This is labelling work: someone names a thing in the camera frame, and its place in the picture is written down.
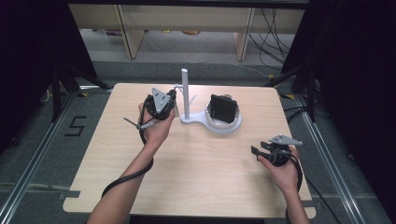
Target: white circular base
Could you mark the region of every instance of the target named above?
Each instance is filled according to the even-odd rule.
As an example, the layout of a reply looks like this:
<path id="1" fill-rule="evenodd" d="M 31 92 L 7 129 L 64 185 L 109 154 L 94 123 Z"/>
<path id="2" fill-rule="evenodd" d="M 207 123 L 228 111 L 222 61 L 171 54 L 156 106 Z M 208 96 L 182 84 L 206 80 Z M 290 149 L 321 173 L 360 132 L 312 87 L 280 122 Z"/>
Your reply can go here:
<path id="1" fill-rule="evenodd" d="M 224 128 L 224 127 L 215 128 L 212 125 L 210 125 L 209 122 L 206 120 L 205 110 L 203 110 L 199 113 L 190 113 L 189 119 L 186 119 L 185 114 L 182 114 L 180 116 L 180 120 L 184 124 L 193 124 L 193 123 L 202 124 L 202 125 L 206 126 L 206 128 L 208 130 L 210 130 L 211 132 L 218 133 L 218 134 L 232 133 L 239 127 L 239 125 L 241 125 L 241 122 L 242 122 L 241 115 L 239 114 L 239 118 L 235 122 L 230 124 L 230 126 L 227 126 L 227 128 Z"/>

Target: white stand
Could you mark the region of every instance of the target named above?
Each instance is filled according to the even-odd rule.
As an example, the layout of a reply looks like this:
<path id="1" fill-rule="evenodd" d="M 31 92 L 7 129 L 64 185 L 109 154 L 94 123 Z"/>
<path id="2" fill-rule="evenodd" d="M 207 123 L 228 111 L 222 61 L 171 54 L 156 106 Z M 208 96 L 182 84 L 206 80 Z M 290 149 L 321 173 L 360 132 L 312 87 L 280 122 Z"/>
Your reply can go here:
<path id="1" fill-rule="evenodd" d="M 239 111 L 238 111 L 238 118 L 233 123 L 231 124 L 222 123 L 219 125 L 217 124 L 221 121 L 209 120 L 212 118 L 208 116 L 206 109 L 204 109 L 199 113 L 190 113 L 189 77 L 188 77 L 188 71 L 185 68 L 181 69 L 181 79 L 183 86 L 180 88 L 183 88 L 183 101 L 184 101 L 184 112 L 185 112 L 180 116 L 181 122 L 183 122 L 184 124 L 199 123 L 206 126 L 206 128 L 211 132 L 218 134 L 232 133 L 239 127 L 239 125 L 242 122 L 242 118 Z"/>

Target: black tape marking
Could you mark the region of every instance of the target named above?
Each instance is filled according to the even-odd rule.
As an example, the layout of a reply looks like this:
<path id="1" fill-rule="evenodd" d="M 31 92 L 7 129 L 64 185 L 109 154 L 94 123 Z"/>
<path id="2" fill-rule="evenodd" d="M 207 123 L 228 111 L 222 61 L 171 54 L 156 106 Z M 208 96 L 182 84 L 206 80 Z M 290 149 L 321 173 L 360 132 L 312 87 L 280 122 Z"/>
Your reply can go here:
<path id="1" fill-rule="evenodd" d="M 85 126 L 81 126 L 81 125 L 74 125 L 74 123 L 76 122 L 76 119 L 85 119 L 87 118 L 87 116 L 75 116 L 72 120 L 72 123 L 70 124 L 69 128 L 78 128 L 78 133 L 67 133 L 64 136 L 67 137 L 78 137 L 81 135 L 82 130 L 84 129 Z"/>

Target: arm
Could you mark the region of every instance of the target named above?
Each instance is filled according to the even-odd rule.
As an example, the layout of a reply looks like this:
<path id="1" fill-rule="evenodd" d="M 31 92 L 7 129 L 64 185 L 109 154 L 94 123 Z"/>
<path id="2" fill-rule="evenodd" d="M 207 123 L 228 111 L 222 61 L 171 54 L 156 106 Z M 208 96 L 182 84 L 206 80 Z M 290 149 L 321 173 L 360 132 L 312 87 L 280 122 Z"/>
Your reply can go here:
<path id="1" fill-rule="evenodd" d="M 138 172 L 149 165 L 155 153 L 168 136 L 174 117 L 175 111 L 172 110 L 168 119 L 158 121 L 154 126 L 145 130 L 147 143 L 143 145 L 142 150 L 120 177 Z M 150 118 L 151 115 L 145 111 L 144 121 L 146 122 Z M 93 209 L 88 223 L 125 223 L 134 205 L 134 200 L 139 191 L 143 177 L 144 176 L 141 175 L 109 190 Z"/>
<path id="2" fill-rule="evenodd" d="M 294 147 L 289 147 L 291 155 L 298 160 L 298 153 Z M 268 169 L 276 186 L 282 191 L 288 207 L 289 219 L 292 224 L 309 223 L 308 216 L 304 210 L 300 195 L 297 190 L 297 170 L 291 161 L 285 165 L 275 167 L 271 162 L 262 156 L 259 161 Z"/>

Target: person's right arm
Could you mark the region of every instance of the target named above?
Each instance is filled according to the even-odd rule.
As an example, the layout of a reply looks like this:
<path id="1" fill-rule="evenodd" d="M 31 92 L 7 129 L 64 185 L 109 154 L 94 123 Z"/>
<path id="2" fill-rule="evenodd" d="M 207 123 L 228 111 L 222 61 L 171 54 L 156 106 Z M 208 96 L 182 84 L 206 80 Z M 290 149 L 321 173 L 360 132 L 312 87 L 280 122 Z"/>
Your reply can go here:
<path id="1" fill-rule="evenodd" d="M 298 153 L 294 147 L 289 147 L 291 155 L 298 160 Z M 308 216 L 304 210 L 300 195 L 297 190 L 298 175 L 294 164 L 291 161 L 285 165 L 276 167 L 267 159 L 259 156 L 259 161 L 268 169 L 276 186 L 282 191 L 288 207 L 288 214 L 291 224 L 309 223 Z"/>

